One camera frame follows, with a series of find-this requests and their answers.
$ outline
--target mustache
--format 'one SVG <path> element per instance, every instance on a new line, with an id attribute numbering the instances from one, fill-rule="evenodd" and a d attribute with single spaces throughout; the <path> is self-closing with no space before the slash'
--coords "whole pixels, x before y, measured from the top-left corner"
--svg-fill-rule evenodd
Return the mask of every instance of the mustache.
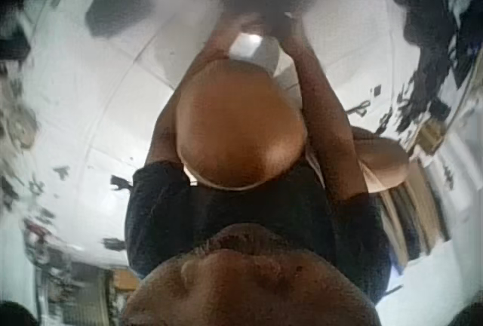
<path id="1" fill-rule="evenodd" d="M 258 234 L 244 233 L 221 237 L 215 235 L 193 249 L 190 254 L 197 257 L 206 257 L 223 249 L 237 251 L 249 256 L 262 256 L 298 251 L 301 248 L 279 235 L 273 234 L 261 237 Z"/>

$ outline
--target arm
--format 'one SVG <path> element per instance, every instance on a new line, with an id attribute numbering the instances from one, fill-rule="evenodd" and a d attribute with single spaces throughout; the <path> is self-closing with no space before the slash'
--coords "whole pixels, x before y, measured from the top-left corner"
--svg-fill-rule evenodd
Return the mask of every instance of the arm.
<path id="1" fill-rule="evenodd" d="M 339 204 L 367 194 L 349 120 L 306 40 L 301 21 L 294 21 L 281 46 L 295 63 L 309 138 L 329 199 Z"/>
<path id="2" fill-rule="evenodd" d="M 207 64 L 227 58 L 229 49 L 238 34 L 256 20 L 257 17 L 254 15 L 231 17 L 229 14 L 223 14 L 221 16 L 206 45 L 193 60 L 180 85 L 159 115 L 152 134 L 146 165 L 158 161 L 169 161 L 177 166 L 183 166 L 177 154 L 175 125 L 175 114 L 180 95 L 189 80 Z"/>

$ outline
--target hand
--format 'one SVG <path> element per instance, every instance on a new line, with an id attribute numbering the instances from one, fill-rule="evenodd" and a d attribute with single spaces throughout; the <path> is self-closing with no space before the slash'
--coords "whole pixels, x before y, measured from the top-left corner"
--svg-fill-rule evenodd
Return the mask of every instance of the hand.
<path id="1" fill-rule="evenodd" d="M 206 42 L 205 49 L 228 55 L 229 49 L 241 32 L 262 34 L 262 28 L 259 14 L 223 13 Z"/>
<path id="2" fill-rule="evenodd" d="M 284 15 L 278 27 L 274 28 L 273 35 L 278 39 L 281 49 L 292 58 L 311 47 L 301 18 Z"/>

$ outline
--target black clothing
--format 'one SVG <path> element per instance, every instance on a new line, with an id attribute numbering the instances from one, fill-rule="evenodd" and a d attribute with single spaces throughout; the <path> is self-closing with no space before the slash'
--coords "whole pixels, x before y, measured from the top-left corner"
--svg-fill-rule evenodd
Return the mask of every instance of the black clothing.
<path id="1" fill-rule="evenodd" d="M 325 258 L 376 303 L 390 273 L 379 209 L 369 195 L 338 207 L 335 214 L 304 161 L 245 192 L 190 186 L 181 167 L 151 164 L 134 175 L 125 225 L 129 263 L 144 278 L 229 225 L 257 223 Z"/>

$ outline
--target white wall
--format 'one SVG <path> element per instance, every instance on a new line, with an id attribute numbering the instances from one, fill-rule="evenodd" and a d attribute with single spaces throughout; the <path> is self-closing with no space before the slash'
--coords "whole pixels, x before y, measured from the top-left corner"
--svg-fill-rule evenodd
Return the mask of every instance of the white wall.
<path id="1" fill-rule="evenodd" d="M 20 217 L 0 215 L 0 300 L 14 301 L 37 317 L 35 268 L 25 255 Z"/>
<path id="2" fill-rule="evenodd" d="M 445 326 L 483 288 L 483 100 L 470 100 L 426 161 L 441 195 L 451 241 L 410 263 L 400 291 L 377 306 L 383 325 Z M 454 178 L 450 189 L 445 166 Z"/>

